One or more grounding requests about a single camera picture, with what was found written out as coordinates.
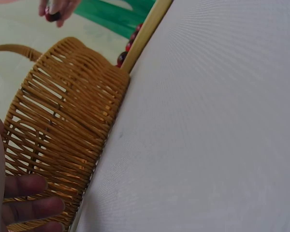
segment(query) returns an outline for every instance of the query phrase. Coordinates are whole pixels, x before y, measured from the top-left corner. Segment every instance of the red bead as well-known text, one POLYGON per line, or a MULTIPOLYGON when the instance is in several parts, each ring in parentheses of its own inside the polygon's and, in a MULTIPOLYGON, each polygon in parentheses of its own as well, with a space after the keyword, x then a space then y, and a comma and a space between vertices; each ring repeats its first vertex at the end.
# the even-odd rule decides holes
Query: red bead
POLYGON ((128 52, 122 52, 120 55, 119 55, 119 57, 118 57, 118 59, 117 59, 117 64, 118 65, 122 65, 122 63, 125 61, 125 58, 126 58, 126 56, 127 56, 127 54, 128 54, 128 52))
POLYGON ((137 28, 136 28, 136 31, 140 31, 140 29, 142 28, 142 26, 143 26, 143 23, 139 24, 139 25, 137 26, 137 28))
POLYGON ((130 36, 130 40, 135 40, 135 38, 136 38, 136 36, 137 36, 138 33, 139 33, 138 31, 135 31, 135 32, 130 36))
POLYGON ((50 14, 49 13, 49 6, 47 6, 45 8, 45 18, 48 22, 54 22, 54 21, 58 21, 59 19, 61 19, 61 14, 60 14, 60 12, 57 12, 55 14, 50 14))
POLYGON ((127 43, 127 46, 126 46, 126 52, 129 52, 129 51, 130 51, 130 48, 132 47, 133 42, 134 42, 134 40, 130 40, 130 41, 127 43))

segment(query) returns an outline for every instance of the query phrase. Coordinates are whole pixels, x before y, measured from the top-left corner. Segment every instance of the basket weave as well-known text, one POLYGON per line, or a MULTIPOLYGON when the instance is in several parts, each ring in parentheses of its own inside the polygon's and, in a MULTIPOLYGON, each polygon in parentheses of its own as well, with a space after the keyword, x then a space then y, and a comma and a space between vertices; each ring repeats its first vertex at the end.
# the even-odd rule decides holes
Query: basket weave
POLYGON ((12 225, 18 232, 59 221, 68 230, 96 167, 129 85, 129 75, 75 38, 43 55, 26 46, 1 45, 36 61, 7 113, 3 136, 6 175, 37 173, 48 190, 24 201, 59 196, 63 214, 12 225))

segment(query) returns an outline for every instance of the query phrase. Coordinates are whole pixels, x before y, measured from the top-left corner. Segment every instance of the person's hand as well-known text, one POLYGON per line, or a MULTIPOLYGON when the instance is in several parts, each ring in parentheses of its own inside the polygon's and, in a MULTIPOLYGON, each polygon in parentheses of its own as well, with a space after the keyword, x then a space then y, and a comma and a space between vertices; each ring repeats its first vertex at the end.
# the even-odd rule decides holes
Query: person's hand
MULTIPOLYGON (((3 133, 0 120, 0 134, 3 133)), ((47 182, 39 175, 9 176, 5 178, 5 158, 0 135, 0 232, 8 232, 7 226, 36 219, 48 218, 60 214, 64 203, 60 198, 51 197, 41 200, 2 203, 3 198, 29 196, 47 189, 47 182)), ((61 232, 63 226, 49 222, 28 232, 61 232)))
MULTIPOLYGON (((81 0, 50 0, 49 13, 51 15, 60 12, 61 19, 56 22, 57 27, 62 27, 65 20, 67 20, 81 0)), ((40 0, 39 16, 44 16, 48 0, 40 0)))

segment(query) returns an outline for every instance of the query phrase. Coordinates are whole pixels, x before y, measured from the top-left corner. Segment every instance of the wicker basket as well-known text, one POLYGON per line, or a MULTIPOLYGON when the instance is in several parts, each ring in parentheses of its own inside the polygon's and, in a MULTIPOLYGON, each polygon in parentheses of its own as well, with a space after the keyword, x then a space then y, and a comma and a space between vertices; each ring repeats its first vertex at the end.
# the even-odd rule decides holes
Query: wicker basket
POLYGON ((75 38, 66 38, 41 54, 26 46, 1 45, 36 61, 16 93, 4 125, 6 175, 37 173, 59 196, 60 216, 12 225, 18 232, 54 220, 67 230, 95 170, 129 85, 129 75, 75 38))

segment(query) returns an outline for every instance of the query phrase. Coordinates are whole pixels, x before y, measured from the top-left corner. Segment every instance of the green plastic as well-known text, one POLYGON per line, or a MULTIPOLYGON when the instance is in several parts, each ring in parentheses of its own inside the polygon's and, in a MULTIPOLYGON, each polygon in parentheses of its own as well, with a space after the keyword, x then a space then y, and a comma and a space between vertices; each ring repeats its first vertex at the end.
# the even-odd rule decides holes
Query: green plastic
POLYGON ((128 39, 137 25, 145 21, 155 0, 125 0, 125 2, 133 10, 102 0, 82 0, 75 13, 128 39))

